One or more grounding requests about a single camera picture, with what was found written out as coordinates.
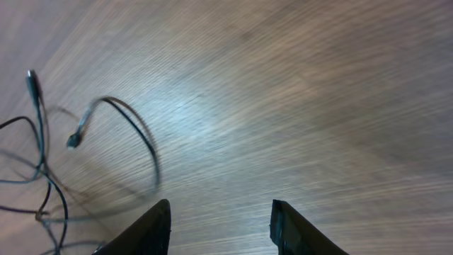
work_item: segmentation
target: wood grain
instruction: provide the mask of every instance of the wood grain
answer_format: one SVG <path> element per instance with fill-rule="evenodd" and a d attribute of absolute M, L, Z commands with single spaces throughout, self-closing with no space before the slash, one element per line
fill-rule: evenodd
<path fill-rule="evenodd" d="M 68 242 L 110 241 L 167 198 L 170 254 L 276 254 L 275 198 L 350 254 L 451 254 L 452 13 L 448 0 L 2 0 L 0 118 L 34 115 L 34 68 L 48 108 L 80 116 L 107 94 L 147 122 L 162 165 L 151 198 L 149 155 L 112 108 L 73 152 L 77 121 L 49 113 L 71 215 L 142 205 L 74 223 Z M 37 158 L 26 125 L 0 143 Z M 1 166 L 2 178 L 30 173 Z M 45 182 L 0 192 L 2 205 L 37 208 Z M 0 254 L 52 247 L 33 217 L 0 213 Z"/>

